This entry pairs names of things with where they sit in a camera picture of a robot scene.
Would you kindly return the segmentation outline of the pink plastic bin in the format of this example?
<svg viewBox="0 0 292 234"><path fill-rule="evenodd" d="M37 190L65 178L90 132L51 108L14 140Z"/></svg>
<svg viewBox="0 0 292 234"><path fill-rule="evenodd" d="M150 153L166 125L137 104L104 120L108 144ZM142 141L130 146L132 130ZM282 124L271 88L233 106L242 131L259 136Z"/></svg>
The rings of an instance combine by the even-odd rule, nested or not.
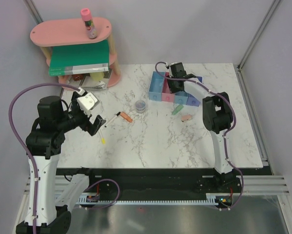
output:
<svg viewBox="0 0 292 234"><path fill-rule="evenodd" d="M168 80L165 79L162 88L162 101L174 103L175 95L171 93Z"/></svg>

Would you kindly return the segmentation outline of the dark blue plastic bin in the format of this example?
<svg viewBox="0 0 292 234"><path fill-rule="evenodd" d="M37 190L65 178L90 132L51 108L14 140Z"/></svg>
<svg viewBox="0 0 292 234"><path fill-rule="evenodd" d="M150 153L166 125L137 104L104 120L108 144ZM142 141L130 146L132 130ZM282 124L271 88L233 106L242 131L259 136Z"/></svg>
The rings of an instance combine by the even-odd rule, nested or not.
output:
<svg viewBox="0 0 292 234"><path fill-rule="evenodd" d="M191 78L190 80L192 80L192 82L184 82L184 91L188 94L187 105L199 106L205 95L204 88L199 85L202 84L202 77L197 76L195 78Z"/></svg>

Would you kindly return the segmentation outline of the light blue bin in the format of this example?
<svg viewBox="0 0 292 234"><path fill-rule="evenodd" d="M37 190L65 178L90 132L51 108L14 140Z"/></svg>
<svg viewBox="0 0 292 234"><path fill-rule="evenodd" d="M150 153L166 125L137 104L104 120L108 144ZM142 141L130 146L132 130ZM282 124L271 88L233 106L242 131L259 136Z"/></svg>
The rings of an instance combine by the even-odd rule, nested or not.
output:
<svg viewBox="0 0 292 234"><path fill-rule="evenodd" d="M187 104L188 93L186 93L184 91L180 91L180 92L174 93L174 95L175 95L175 98L174 98L175 104L182 104L182 105Z"/></svg>
<svg viewBox="0 0 292 234"><path fill-rule="evenodd" d="M151 83L148 91L149 99L153 101L162 101L162 90L164 84L164 72L157 73L153 71Z"/></svg>

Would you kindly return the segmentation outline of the clear round pin jar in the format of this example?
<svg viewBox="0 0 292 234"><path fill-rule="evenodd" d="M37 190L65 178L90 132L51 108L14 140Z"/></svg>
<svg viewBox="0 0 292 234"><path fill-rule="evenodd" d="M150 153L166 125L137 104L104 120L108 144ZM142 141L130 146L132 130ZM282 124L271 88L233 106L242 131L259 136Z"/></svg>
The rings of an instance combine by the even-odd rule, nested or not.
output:
<svg viewBox="0 0 292 234"><path fill-rule="evenodd" d="M139 114L144 113L146 111L146 102L143 100L137 100L135 102L135 110Z"/></svg>

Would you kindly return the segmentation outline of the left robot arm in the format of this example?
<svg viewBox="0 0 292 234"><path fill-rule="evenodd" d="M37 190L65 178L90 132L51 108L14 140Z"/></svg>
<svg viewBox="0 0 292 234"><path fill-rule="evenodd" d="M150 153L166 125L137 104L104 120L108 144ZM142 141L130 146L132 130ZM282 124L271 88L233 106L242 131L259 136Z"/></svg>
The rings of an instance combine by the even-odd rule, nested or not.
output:
<svg viewBox="0 0 292 234"><path fill-rule="evenodd" d="M30 194L27 215L16 226L18 234L65 234L71 224L71 213L83 191L91 192L97 180L88 172L74 174L61 196L55 197L56 172L65 134L75 128L94 136L106 122L97 115L90 121L97 97L83 89L74 91L71 106L63 109L59 96L44 97L37 105L39 117L26 138L32 154Z"/></svg>

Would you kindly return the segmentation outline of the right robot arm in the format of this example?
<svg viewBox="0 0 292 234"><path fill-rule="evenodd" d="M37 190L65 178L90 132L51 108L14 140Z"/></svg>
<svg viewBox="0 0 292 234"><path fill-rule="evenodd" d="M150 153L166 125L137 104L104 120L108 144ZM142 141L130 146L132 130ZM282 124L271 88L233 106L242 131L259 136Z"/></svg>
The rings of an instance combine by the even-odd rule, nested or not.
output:
<svg viewBox="0 0 292 234"><path fill-rule="evenodd" d="M188 74L181 62L166 65L169 70L168 84L171 91L184 91L202 105L204 127L210 132L214 148L215 178L213 186L219 192L226 191L235 180L229 158L228 132L236 125L235 112L226 92L215 93L200 79Z"/></svg>

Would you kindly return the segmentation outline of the pink eraser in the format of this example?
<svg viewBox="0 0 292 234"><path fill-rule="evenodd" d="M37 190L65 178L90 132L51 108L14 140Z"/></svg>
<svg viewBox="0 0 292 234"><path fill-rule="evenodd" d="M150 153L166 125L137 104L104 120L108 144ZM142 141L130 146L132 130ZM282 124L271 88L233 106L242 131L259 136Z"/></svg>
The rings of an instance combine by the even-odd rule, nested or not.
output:
<svg viewBox="0 0 292 234"><path fill-rule="evenodd" d="M181 121L182 122L187 122L187 121L189 121L189 120L191 120L192 119L192 115L183 115L182 117L181 117Z"/></svg>

